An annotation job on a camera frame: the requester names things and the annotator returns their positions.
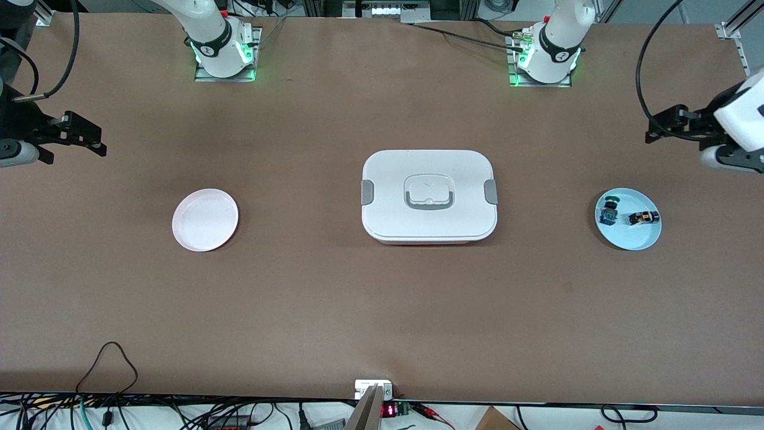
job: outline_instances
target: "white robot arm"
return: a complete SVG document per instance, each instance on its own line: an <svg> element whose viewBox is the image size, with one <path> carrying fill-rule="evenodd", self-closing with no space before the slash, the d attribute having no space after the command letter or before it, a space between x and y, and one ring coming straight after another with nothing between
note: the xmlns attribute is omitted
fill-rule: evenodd
<svg viewBox="0 0 764 430"><path fill-rule="evenodd" d="M196 61L214 77L232 77L254 61L252 25L224 18L213 0L153 0L180 21Z"/></svg>
<svg viewBox="0 0 764 430"><path fill-rule="evenodd" d="M591 0L555 0L548 20L524 30L531 40L523 46L526 51L517 66L541 83L563 80L575 66L581 42L596 16Z"/></svg>
<svg viewBox="0 0 764 430"><path fill-rule="evenodd" d="M701 161L712 168L764 174L764 70L716 96L703 109L673 106L655 116L664 129L649 124L645 143L666 137L665 130L701 137Z"/></svg>

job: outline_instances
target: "plate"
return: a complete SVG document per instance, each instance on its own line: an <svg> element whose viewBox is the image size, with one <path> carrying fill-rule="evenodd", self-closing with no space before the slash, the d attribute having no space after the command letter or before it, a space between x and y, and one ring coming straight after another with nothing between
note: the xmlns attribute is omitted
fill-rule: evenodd
<svg viewBox="0 0 764 430"><path fill-rule="evenodd" d="M605 197L607 196L615 196L620 199L617 207L618 218L612 226L600 222L600 210L605 205ZM645 194L631 188L614 188L602 194L597 200L597 206L594 208L594 222L608 242L629 251L641 251L658 241L663 226L663 216L661 216L660 221L654 224L637 224L635 226L629 224L630 214L646 210L660 213L656 204Z"/></svg>
<svg viewBox="0 0 764 430"><path fill-rule="evenodd" d="M173 235L186 249L212 251L233 236L238 224L238 207L228 193L206 188L189 194L173 215Z"/></svg>

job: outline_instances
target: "small toy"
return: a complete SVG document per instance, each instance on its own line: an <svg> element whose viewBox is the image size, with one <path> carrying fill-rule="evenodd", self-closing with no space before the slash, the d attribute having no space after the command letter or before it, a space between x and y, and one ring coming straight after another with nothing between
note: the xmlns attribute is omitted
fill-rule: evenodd
<svg viewBox="0 0 764 430"><path fill-rule="evenodd" d="M605 196L605 206L600 211L600 223L606 226L612 226L618 218L618 202L620 198L615 196Z"/></svg>
<svg viewBox="0 0 764 430"><path fill-rule="evenodd" d="M660 214L654 210L645 212L636 212L629 215L629 224L635 226L637 224L654 224L661 220Z"/></svg>

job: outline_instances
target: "red wire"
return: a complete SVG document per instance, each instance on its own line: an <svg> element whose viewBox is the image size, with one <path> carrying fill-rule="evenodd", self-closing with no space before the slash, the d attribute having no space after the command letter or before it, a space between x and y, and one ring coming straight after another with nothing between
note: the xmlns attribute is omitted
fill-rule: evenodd
<svg viewBox="0 0 764 430"><path fill-rule="evenodd" d="M447 425L448 427L451 427L451 430L456 430L456 428L448 421L446 421L445 418L441 417L440 414L433 411L430 408L425 407L425 413L430 416L430 418L436 420L437 422L442 422L443 424Z"/></svg>

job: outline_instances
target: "white plastic container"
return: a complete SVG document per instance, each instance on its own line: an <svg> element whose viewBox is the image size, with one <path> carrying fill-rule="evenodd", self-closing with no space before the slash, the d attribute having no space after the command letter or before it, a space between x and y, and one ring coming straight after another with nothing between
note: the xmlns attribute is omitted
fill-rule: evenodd
<svg viewBox="0 0 764 430"><path fill-rule="evenodd" d="M496 228L497 203L494 170L475 151L379 151L364 164L361 219L382 243L485 239Z"/></svg>

